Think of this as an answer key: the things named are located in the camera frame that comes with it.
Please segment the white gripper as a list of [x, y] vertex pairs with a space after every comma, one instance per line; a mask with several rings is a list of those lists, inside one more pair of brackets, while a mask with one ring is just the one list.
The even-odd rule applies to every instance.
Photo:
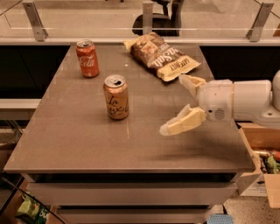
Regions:
[[213, 122], [229, 121], [232, 118], [233, 82], [231, 80], [211, 80], [181, 74], [178, 77], [192, 95], [197, 96], [199, 107], [189, 104], [167, 123], [163, 124], [159, 133], [162, 136], [173, 136], [199, 127], [206, 118]]

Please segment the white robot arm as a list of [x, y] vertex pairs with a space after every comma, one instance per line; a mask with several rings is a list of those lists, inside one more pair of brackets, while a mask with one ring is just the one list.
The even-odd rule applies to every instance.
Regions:
[[205, 120], [249, 121], [280, 129], [280, 72], [273, 80], [211, 80], [181, 74], [179, 82], [198, 103], [183, 107], [160, 127], [160, 134], [173, 136], [199, 127]]

